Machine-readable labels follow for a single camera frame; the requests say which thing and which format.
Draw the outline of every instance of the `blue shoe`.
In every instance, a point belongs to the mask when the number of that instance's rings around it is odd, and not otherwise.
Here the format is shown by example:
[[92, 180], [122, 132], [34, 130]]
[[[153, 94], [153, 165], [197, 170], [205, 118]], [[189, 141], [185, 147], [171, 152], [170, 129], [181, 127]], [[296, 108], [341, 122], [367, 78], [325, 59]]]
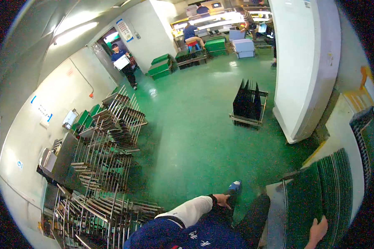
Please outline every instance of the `blue shoe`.
[[241, 189], [241, 181], [235, 181], [229, 186], [229, 190], [233, 190], [235, 193], [239, 193]]

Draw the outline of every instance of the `pipe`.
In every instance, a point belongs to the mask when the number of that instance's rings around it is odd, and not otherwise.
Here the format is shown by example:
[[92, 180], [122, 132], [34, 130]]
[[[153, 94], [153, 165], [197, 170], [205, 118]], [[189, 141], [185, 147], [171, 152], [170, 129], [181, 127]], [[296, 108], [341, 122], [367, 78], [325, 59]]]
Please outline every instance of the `pipe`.
[[72, 64], [75, 66], [76, 70], [80, 73], [80, 75], [85, 79], [85, 81], [89, 84], [89, 86], [90, 86], [91, 89], [93, 90], [93, 91], [90, 93], [89, 97], [90, 97], [90, 98], [94, 98], [94, 97], [93, 97], [93, 93], [94, 93], [94, 88], [93, 88], [93, 86], [89, 83], [89, 81], [88, 81], [88, 80], [86, 79], [86, 77], [82, 74], [82, 72], [80, 72], [79, 68], [75, 65], [75, 63], [72, 61], [72, 59], [69, 58], [69, 60], [72, 62]]

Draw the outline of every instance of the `red stool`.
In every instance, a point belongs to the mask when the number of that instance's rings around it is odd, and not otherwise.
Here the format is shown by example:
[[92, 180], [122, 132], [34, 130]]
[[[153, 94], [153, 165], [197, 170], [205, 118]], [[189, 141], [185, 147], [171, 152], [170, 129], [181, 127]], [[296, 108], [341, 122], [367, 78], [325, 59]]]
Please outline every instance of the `red stool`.
[[193, 42], [187, 43], [187, 46], [188, 46], [188, 50], [190, 52], [191, 52], [191, 50], [193, 49], [194, 46], [195, 46], [195, 50], [201, 50], [201, 48], [198, 46], [198, 42], [197, 41], [193, 41]]

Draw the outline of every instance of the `black wristband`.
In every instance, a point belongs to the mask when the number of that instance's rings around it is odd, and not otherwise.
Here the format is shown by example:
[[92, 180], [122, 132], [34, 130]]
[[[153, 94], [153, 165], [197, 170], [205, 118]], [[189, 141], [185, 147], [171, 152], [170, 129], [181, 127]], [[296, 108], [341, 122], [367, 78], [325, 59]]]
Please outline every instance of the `black wristband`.
[[213, 194], [210, 194], [209, 197], [212, 198], [213, 206], [215, 206], [215, 205], [217, 204], [217, 199], [216, 199], [216, 197], [214, 197]]

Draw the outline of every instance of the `blue shirt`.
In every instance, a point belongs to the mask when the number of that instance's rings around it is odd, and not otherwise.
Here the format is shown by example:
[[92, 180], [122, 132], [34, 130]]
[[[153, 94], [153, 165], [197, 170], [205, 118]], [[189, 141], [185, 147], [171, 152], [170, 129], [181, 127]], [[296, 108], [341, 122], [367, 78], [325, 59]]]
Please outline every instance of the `blue shirt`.
[[126, 51], [124, 51], [123, 49], [120, 49], [119, 52], [115, 52], [112, 54], [111, 61], [117, 61], [124, 54], [126, 54]]
[[198, 29], [198, 28], [195, 27], [195, 26], [192, 26], [192, 25], [190, 25], [189, 27], [185, 27], [183, 29], [184, 41], [188, 38], [194, 37], [195, 36], [194, 30], [196, 30], [196, 29]]
[[[205, 6], [200, 6], [198, 9], [197, 9], [197, 14], [205, 14], [205, 13], [208, 13], [209, 12], [209, 8], [208, 7], [205, 7]], [[201, 15], [202, 18], [204, 17], [208, 17], [210, 16], [209, 14], [206, 14], [206, 15]]]
[[131, 234], [124, 249], [163, 248], [247, 249], [241, 235], [230, 227], [203, 218], [186, 229], [168, 219], [154, 219]]

